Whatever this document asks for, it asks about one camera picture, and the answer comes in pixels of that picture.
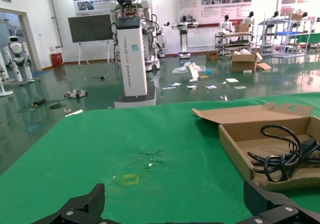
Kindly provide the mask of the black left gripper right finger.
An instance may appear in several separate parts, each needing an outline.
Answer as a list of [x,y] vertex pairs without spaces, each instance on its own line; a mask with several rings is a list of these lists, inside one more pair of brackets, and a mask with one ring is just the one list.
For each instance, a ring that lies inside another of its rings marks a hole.
[[264,190],[253,181],[243,183],[243,201],[252,217],[240,224],[318,224],[320,214],[299,206],[282,193]]

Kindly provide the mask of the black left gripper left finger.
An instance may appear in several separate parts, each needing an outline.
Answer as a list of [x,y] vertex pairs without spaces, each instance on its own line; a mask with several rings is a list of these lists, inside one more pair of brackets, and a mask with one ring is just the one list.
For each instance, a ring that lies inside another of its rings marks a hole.
[[105,185],[98,183],[90,193],[69,199],[57,212],[35,224],[100,224],[105,208]]

